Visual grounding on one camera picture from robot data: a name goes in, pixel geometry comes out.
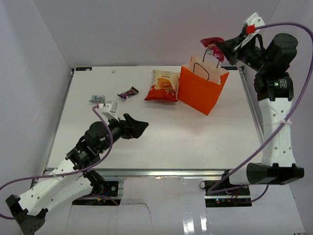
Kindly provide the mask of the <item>red candy packet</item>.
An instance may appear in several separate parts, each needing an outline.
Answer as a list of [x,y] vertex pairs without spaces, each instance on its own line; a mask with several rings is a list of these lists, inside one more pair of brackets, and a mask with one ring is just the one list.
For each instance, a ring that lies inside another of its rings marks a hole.
[[223,43],[224,40],[219,37],[205,38],[200,40],[202,45],[206,48],[205,54],[214,56],[220,62],[224,61],[224,53],[218,48],[218,43]]

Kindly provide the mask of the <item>silver candy wrapper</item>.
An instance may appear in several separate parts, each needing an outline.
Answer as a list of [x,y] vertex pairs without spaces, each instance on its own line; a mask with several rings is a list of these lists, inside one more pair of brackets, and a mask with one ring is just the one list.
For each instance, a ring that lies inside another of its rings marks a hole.
[[93,94],[91,96],[91,99],[89,100],[90,103],[95,104],[105,104],[106,103],[106,97],[104,95],[95,95]]

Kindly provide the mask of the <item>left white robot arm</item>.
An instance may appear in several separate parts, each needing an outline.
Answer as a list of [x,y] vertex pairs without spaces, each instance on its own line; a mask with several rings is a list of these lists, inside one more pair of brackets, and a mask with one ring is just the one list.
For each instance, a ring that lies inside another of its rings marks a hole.
[[63,204],[82,196],[110,191],[105,179],[90,166],[102,160],[112,145],[122,139],[138,139],[148,123],[124,114],[123,119],[91,124],[64,160],[34,187],[20,195],[10,195],[6,204],[24,235],[33,235],[45,217]]

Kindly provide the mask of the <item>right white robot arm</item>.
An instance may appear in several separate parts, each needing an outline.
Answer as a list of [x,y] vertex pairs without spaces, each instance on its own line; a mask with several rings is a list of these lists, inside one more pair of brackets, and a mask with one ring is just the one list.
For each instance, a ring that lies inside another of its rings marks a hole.
[[225,172],[221,190],[226,195],[233,195],[239,185],[286,185],[304,177],[304,168],[296,165],[293,156],[291,121],[287,116],[294,98],[293,81],[287,69],[297,55],[298,40],[279,33],[267,48],[262,43],[260,34],[246,44],[243,36],[217,43],[230,64],[241,61],[257,72],[254,89],[265,144],[260,163],[248,162],[238,170]]

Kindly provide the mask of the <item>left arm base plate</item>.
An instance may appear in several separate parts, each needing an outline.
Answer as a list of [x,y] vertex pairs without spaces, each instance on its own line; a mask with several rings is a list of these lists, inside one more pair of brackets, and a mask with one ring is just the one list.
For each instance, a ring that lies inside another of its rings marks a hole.
[[118,181],[105,181],[99,186],[94,186],[91,193],[79,198],[84,205],[93,206],[119,206],[113,198],[118,195]]

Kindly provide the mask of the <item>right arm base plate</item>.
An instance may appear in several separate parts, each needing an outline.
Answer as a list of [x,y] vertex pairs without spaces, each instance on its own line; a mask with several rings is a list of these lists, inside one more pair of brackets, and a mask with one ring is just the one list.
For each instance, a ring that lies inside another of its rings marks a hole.
[[214,185],[214,181],[202,181],[200,188],[205,193],[205,206],[207,208],[231,208],[231,207],[251,207],[250,190],[237,188],[233,190],[209,193],[209,188]]

